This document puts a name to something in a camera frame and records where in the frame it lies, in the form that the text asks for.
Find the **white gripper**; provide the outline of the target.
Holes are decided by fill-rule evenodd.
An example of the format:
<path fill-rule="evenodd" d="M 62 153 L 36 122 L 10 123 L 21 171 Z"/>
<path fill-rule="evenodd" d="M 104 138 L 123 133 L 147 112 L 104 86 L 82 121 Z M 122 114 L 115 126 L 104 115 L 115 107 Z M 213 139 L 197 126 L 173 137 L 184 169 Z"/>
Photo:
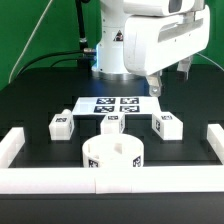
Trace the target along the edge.
<path fill-rule="evenodd" d="M 168 17 L 130 16 L 124 27 L 124 65 L 130 73 L 146 76 L 149 94 L 160 97 L 162 82 L 155 73 L 177 62 L 177 77 L 187 80 L 195 53 L 209 41 L 210 9 L 196 11 L 191 21 L 184 14 Z"/>

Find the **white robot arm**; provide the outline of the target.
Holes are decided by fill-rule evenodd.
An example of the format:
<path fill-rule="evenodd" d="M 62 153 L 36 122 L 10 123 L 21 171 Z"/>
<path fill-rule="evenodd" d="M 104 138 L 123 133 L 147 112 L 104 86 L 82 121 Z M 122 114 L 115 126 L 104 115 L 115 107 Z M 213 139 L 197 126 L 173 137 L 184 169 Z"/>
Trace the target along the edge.
<path fill-rule="evenodd" d="M 144 76 L 149 94 L 162 92 L 162 70 L 187 76 L 193 55 L 209 41 L 205 0 L 100 0 L 102 37 L 93 75 L 110 80 Z"/>

